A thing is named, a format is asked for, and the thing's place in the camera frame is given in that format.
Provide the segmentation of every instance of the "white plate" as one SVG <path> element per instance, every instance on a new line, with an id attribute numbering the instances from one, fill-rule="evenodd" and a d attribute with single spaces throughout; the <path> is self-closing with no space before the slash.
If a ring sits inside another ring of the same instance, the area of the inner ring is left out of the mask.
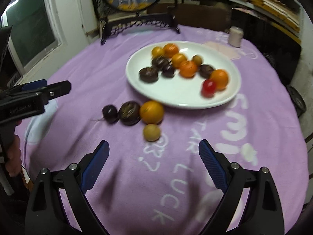
<path id="1" fill-rule="evenodd" d="M 213 98 L 201 96 L 202 83 L 205 80 L 198 73 L 192 79 L 186 79 L 176 70 L 172 79 L 165 78 L 159 73 L 159 80 L 155 83 L 145 83 L 139 79 L 139 71 L 151 66 L 151 50 L 157 46 L 165 46 L 169 42 L 160 42 L 146 46 L 134 53 L 126 65 L 126 76 L 129 83 L 144 96 L 161 102 L 165 105 L 182 109 L 206 109 L 216 107 L 233 99 L 241 87 L 241 76 L 234 65 L 226 56 L 204 45 L 172 41 L 180 52 L 189 60 L 195 55 L 203 57 L 203 63 L 211 64 L 215 69 L 224 69 L 229 76 L 226 90 L 217 92 Z"/>

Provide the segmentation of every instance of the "plate rim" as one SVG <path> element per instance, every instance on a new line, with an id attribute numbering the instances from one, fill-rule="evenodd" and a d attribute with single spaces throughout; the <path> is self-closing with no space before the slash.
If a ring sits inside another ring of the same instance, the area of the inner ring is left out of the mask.
<path id="1" fill-rule="evenodd" d="M 159 98 L 155 98 L 155 97 L 152 97 L 151 95 L 147 94 L 147 93 L 144 93 L 144 91 L 142 91 L 141 89 L 137 89 L 133 82 L 132 82 L 132 79 L 128 73 L 128 67 L 129 67 L 129 61 L 132 59 L 133 56 L 135 56 L 139 51 L 141 51 L 143 48 L 148 48 L 148 47 L 152 47 L 152 46 L 155 46 L 155 45 L 158 45 L 158 44 L 161 44 L 161 43 L 192 43 L 192 44 L 195 44 L 197 46 L 201 46 L 201 47 L 205 47 L 207 49 L 210 49 L 211 51 L 215 51 L 215 52 L 218 52 L 219 55 L 223 56 L 225 59 L 229 60 L 234 68 L 235 68 L 235 71 L 236 73 L 238 74 L 238 82 L 239 82 L 239 87 L 237 88 L 237 90 L 228 98 L 222 100 L 222 101 L 218 101 L 218 102 L 215 102 L 214 104 L 203 104 L 203 105 L 179 105 L 179 104 L 173 104 L 173 103 L 169 103 L 167 101 L 163 101 Z M 128 59 L 127 61 L 127 64 L 126 64 L 126 68 L 125 68 L 125 74 L 126 74 L 126 78 L 127 78 L 127 81 L 128 83 L 132 86 L 132 88 L 134 88 L 138 93 L 142 94 L 143 96 L 147 97 L 147 98 L 150 98 L 151 100 L 155 100 L 157 102 L 160 102 L 166 106 L 169 106 L 169 107 L 176 107 L 176 108 L 180 108 L 180 109 L 189 109 L 189 110 L 202 110 L 202 109 L 209 109 L 209 108 L 213 108 L 213 107 L 218 107 L 218 106 L 221 106 L 225 103 L 228 103 L 229 101 L 231 101 L 240 91 L 241 89 L 241 84 L 242 84 L 242 80 L 241 80 L 241 74 L 240 74 L 240 71 L 238 70 L 237 66 L 233 63 L 232 60 L 230 60 L 227 56 L 225 56 L 223 53 L 219 52 L 218 50 L 215 50 L 211 47 L 208 47 L 208 46 L 205 46 L 203 44 L 200 44 L 200 43 L 196 43 L 196 42 L 189 42 L 189 41 L 163 41 L 163 42 L 157 42 L 157 43 L 153 43 L 153 44 L 150 44 L 150 45 L 147 45 L 147 46 L 144 46 L 140 49 L 138 49 L 136 52 L 134 52 Z"/>

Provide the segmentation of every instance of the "red tomato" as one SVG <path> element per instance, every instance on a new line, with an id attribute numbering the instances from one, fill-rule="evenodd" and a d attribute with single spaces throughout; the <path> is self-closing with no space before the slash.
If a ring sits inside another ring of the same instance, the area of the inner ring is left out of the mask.
<path id="1" fill-rule="evenodd" d="M 216 92 L 216 83 L 212 80 L 205 80 L 202 84 L 201 94 L 203 97 L 211 98 Z"/>

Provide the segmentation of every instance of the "round table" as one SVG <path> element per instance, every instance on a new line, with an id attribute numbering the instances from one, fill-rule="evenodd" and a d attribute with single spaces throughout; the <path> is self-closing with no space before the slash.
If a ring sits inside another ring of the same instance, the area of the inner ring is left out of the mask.
<path id="1" fill-rule="evenodd" d="M 245 169 L 270 169 L 288 231 L 303 206 L 308 169 L 306 145 L 287 90 L 249 41 L 232 48 L 226 33 L 180 28 L 181 34 L 158 30 L 120 34 L 103 46 L 93 43 L 49 79 L 49 83 L 69 80 L 72 91 L 52 100 L 45 114 L 17 127 L 31 179 L 43 167 L 65 169 L 106 140 L 110 156 L 86 197 L 108 232 L 195 235 L 223 195 L 198 154 L 199 142 L 207 139 L 230 162 Z M 236 98 L 207 110 L 165 107 L 162 137 L 155 143 L 143 139 L 142 122 L 133 127 L 121 122 L 108 125 L 102 119 L 105 105 L 147 101 L 127 83 L 129 57 L 146 45 L 172 40 L 202 43 L 232 59 L 242 76 Z M 62 196 L 71 224 L 78 227 L 64 192 Z M 230 229 L 238 224 L 247 196 L 245 189 Z"/>

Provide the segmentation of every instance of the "dark purple fruit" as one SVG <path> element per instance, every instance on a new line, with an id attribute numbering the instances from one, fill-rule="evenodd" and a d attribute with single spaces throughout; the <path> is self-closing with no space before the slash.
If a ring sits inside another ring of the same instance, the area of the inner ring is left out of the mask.
<path id="1" fill-rule="evenodd" d="M 159 79 L 159 73 L 154 67 L 146 67 L 139 71 L 139 78 L 144 82 L 153 83 Z"/>
<path id="2" fill-rule="evenodd" d="M 118 112 L 115 106 L 107 105 L 102 109 L 103 117 L 109 124 L 118 121 Z"/>
<path id="3" fill-rule="evenodd" d="M 118 112 L 119 119 L 125 125 L 135 125 L 141 119 L 139 110 L 140 105 L 137 102 L 128 101 L 121 106 Z"/>
<path id="4" fill-rule="evenodd" d="M 212 66 L 210 66 L 208 64 L 203 64 L 200 66 L 199 73 L 200 73 L 201 77 L 203 77 L 205 79 L 209 79 L 214 70 L 215 69 Z"/>
<path id="5" fill-rule="evenodd" d="M 163 56 L 159 56 L 159 57 L 152 59 L 151 63 L 152 63 L 152 67 L 156 68 L 159 71 L 162 70 L 164 66 L 169 65 L 169 61 Z"/>
<path id="6" fill-rule="evenodd" d="M 166 65 L 162 68 L 162 75 L 167 78 L 172 78 L 174 77 L 175 70 L 176 69 L 171 64 Z"/>

